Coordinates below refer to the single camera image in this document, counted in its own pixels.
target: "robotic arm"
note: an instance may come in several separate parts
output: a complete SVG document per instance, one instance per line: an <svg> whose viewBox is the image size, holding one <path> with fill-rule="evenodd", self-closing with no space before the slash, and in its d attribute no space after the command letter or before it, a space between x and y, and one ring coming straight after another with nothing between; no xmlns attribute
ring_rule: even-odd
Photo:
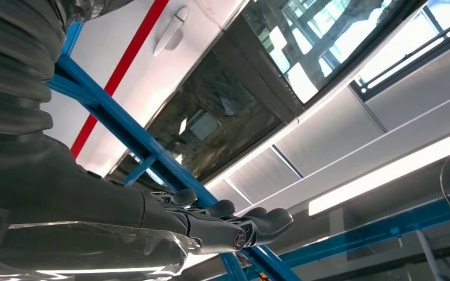
<svg viewBox="0 0 450 281"><path fill-rule="evenodd" d="M65 30L130 0L0 0L0 222L83 221L170 231L198 242L202 253L267 244L292 223L283 209L255 208L235 217L229 201L185 208L190 190L151 194L79 168L40 104L54 75Z"/></svg>

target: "car door handle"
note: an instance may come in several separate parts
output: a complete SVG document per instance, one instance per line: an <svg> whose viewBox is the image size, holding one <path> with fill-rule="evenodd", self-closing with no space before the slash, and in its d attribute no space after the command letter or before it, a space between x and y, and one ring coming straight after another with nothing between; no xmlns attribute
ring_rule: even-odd
<svg viewBox="0 0 450 281"><path fill-rule="evenodd" d="M173 17L170 24L166 27L163 36L161 36L158 44L156 44L156 48L154 49L154 56L157 56L163 52L166 45L170 42L171 38L174 36L175 32L182 26L182 24L187 19L189 15L189 7L182 6L178 12Z"/></svg>

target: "red stripe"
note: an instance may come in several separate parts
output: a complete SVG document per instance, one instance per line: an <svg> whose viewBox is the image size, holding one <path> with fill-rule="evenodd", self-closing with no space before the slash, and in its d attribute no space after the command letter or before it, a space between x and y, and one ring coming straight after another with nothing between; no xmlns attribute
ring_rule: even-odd
<svg viewBox="0 0 450 281"><path fill-rule="evenodd" d="M148 37L154 25L156 24L156 21L161 16L161 13L165 9L168 1L169 0L154 0L154 3L152 4L146 17L139 26L139 29L137 29L137 31L135 32L134 38L132 38L132 41L130 41L130 44L125 50L125 53L118 62L118 65L116 66L115 70L113 71L113 74L108 80L108 83L104 87L104 91L106 91L108 95L112 96L113 93L115 93L116 89L118 88L118 85L123 79L123 76L125 76L125 73L127 73L128 68L134 61L134 58L141 49L142 44L144 44L144 41L146 41L146 38ZM71 152L73 154L73 157L75 157L75 159L80 154L80 151L86 144L87 139L94 130L96 123L97 119L92 115L89 115L85 124L80 130L79 135L75 139L75 142L71 146Z"/></svg>

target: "clear plastic cover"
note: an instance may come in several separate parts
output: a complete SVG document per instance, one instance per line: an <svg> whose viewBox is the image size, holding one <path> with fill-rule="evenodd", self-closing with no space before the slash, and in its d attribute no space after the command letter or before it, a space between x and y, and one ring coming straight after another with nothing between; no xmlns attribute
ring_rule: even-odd
<svg viewBox="0 0 450 281"><path fill-rule="evenodd" d="M0 223L0 281L168 280L199 244L169 231L91 222Z"/></svg>
<svg viewBox="0 0 450 281"><path fill-rule="evenodd" d="M64 24L86 22L117 10L133 0L56 0Z"/></svg>

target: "blue steel beam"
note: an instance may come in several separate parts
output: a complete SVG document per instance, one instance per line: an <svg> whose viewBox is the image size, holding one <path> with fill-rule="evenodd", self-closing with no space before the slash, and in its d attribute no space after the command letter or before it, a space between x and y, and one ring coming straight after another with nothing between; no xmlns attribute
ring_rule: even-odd
<svg viewBox="0 0 450 281"><path fill-rule="evenodd" d="M47 81L46 84L50 89L60 92L70 98L74 98L84 106L97 105L97 102L89 96L84 88L61 75L55 74L54 78Z"/></svg>
<svg viewBox="0 0 450 281"><path fill-rule="evenodd" d="M139 179L139 177L142 176L146 172L146 170L154 163L154 157L149 156L145 160L142 160L142 163L137 166L133 171L128 174L128 176L123 180L123 183L125 184L132 184L135 183L136 180Z"/></svg>
<svg viewBox="0 0 450 281"><path fill-rule="evenodd" d="M360 227L331 236L326 240L311 243L292 252L285 253L280 258L286 265L294 268L449 221L450 208L447 202L440 198L388 217L368 222ZM248 272L247 278L253 280L257 276ZM229 280L227 275L221 275L213 279L213 281L225 280Z"/></svg>
<svg viewBox="0 0 450 281"><path fill-rule="evenodd" d="M65 56L70 56L77 40L79 39L80 32L82 31L84 24L80 22L75 22L70 25L68 32L66 33L66 40L64 41L63 48L61 49L61 54Z"/></svg>
<svg viewBox="0 0 450 281"><path fill-rule="evenodd" d="M209 207L217 202L216 198L196 180L191 173L184 169L144 128L134 120L119 104L117 104L106 92L78 66L69 56L59 58L57 67L66 72L74 81L72 84L84 89L90 94L90 98L96 101L96 105L83 104L107 129L109 129L124 145L134 152L140 159L153 157L154 162L151 169L173 190L193 190L198 200L198 205ZM57 80L51 81L53 85L61 84ZM69 87L57 87L65 90ZM265 272L274 276L278 275L277 281L300 280L290 268L285 265L266 246L261 248L248 248L244 250L254 262L267 269ZM235 256L221 256L225 266L234 264L233 268L227 268L234 274L233 280L241 281L241 274L237 274L238 260Z"/></svg>

